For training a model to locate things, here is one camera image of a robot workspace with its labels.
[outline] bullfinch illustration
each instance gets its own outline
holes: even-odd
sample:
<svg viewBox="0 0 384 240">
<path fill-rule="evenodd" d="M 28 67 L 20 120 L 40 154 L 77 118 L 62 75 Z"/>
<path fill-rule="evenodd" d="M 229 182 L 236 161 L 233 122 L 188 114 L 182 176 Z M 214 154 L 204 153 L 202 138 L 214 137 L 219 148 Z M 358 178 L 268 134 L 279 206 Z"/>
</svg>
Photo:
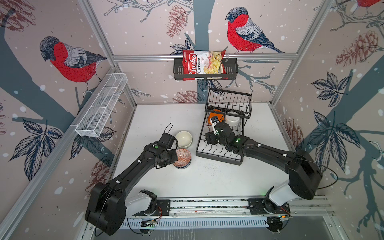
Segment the bullfinch illustration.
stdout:
<svg viewBox="0 0 384 240">
<path fill-rule="evenodd" d="M 92 93 L 88 90 L 88 80 L 96 75 L 98 64 L 107 59 L 99 54 L 88 52 L 84 48 L 72 47 L 60 42 L 53 36 L 42 40 L 40 51 L 44 61 L 49 59 L 66 79 L 76 83 L 87 83 L 83 97 L 86 93 Z"/>
<path fill-rule="evenodd" d="M 339 5 L 342 5 L 342 4 L 344 4 L 346 2 L 349 2 L 349 1 L 351 1 L 351 0 L 345 0 L 345 1 L 341 2 L 341 3 L 339 3 Z M 358 7 L 365 7 L 366 8 L 367 14 L 365 14 L 365 15 L 368 15 L 368 14 L 372 14 L 372 13 L 368 12 L 368 8 L 370 6 L 378 3 L 381 0 L 355 0 L 355 1 L 358 3 Z"/>
<path fill-rule="evenodd" d="M 255 49 L 260 48 L 269 48 L 278 53 L 284 53 L 277 49 L 265 36 L 263 30 L 252 22 L 244 7 L 231 9 L 225 19 L 228 20 L 228 41 L 237 49 L 236 53 L 240 51 L 252 53 Z"/>
</svg>

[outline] white table surface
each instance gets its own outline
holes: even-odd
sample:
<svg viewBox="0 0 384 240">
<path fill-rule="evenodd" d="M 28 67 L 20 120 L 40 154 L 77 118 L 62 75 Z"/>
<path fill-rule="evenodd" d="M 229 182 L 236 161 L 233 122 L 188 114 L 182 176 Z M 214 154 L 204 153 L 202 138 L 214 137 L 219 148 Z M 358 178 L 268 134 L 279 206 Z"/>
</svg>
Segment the white table surface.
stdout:
<svg viewBox="0 0 384 240">
<path fill-rule="evenodd" d="M 134 162 L 143 147 L 160 139 L 164 128 L 169 132 L 192 134 L 188 148 L 192 162 L 185 169 L 173 165 L 152 168 L 135 185 L 128 196 L 146 189 L 157 197 L 224 197 L 265 195 L 269 188 L 288 180 L 283 171 L 262 161 L 244 157 L 240 166 L 197 157 L 196 146 L 204 120 L 204 104 L 138 105 L 124 143 L 114 177 Z M 266 103 L 253 103 L 251 118 L 244 135 L 271 147 L 288 150 L 283 136 Z"/>
</svg>

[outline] bag of chips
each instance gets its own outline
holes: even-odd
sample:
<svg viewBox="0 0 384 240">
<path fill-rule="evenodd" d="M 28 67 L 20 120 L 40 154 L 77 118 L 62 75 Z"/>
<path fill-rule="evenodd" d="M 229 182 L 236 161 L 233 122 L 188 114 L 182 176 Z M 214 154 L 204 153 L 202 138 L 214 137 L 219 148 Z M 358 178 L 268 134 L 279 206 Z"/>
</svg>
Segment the bag of chips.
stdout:
<svg viewBox="0 0 384 240">
<path fill-rule="evenodd" d="M 225 69 L 222 63 L 224 54 L 225 54 L 225 50 L 222 52 L 183 50 L 184 74 L 225 73 Z M 199 79 L 204 79 L 204 78 L 183 78 L 183 81 L 199 80 Z"/>
</svg>

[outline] dish rack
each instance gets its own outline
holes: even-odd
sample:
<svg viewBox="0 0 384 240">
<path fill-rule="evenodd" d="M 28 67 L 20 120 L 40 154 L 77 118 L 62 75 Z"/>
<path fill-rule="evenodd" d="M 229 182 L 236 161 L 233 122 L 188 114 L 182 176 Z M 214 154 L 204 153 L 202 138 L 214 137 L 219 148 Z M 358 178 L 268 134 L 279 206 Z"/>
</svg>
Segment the dish rack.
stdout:
<svg viewBox="0 0 384 240">
<path fill-rule="evenodd" d="M 220 144 L 207 144 L 205 133 L 213 131 L 209 123 L 209 115 L 210 113 L 218 114 L 217 110 L 223 113 L 223 121 L 225 121 L 226 115 L 240 117 L 241 119 L 237 126 L 231 127 L 231 129 L 235 135 L 244 135 L 245 124 L 252 113 L 252 95 L 222 89 L 209 89 L 207 102 L 205 103 L 203 126 L 196 148 L 196 156 L 241 165 L 243 162 L 242 156 L 232 154 Z"/>
<path fill-rule="evenodd" d="M 81 137 L 100 136 L 127 81 L 127 76 L 124 73 L 112 73 L 109 76 L 91 107 L 76 127 L 77 134 Z"/>
</svg>

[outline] white bowl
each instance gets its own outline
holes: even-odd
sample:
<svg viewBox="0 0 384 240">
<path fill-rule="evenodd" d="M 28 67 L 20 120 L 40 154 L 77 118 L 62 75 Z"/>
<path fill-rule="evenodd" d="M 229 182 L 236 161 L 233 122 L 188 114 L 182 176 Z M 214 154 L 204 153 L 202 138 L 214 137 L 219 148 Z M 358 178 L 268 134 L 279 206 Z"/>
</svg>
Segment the white bowl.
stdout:
<svg viewBox="0 0 384 240">
<path fill-rule="evenodd" d="M 175 137 L 180 148 L 187 148 L 192 144 L 192 135 L 187 131 L 178 132 Z"/>
<path fill-rule="evenodd" d="M 230 114 L 236 114 L 237 115 L 237 112 L 228 112 Z M 228 115 L 225 115 L 225 122 L 231 126 L 231 127 L 235 127 L 237 126 L 237 124 L 239 124 L 240 122 L 240 118 L 239 117 L 234 117 L 234 116 L 228 116 Z"/>
</svg>

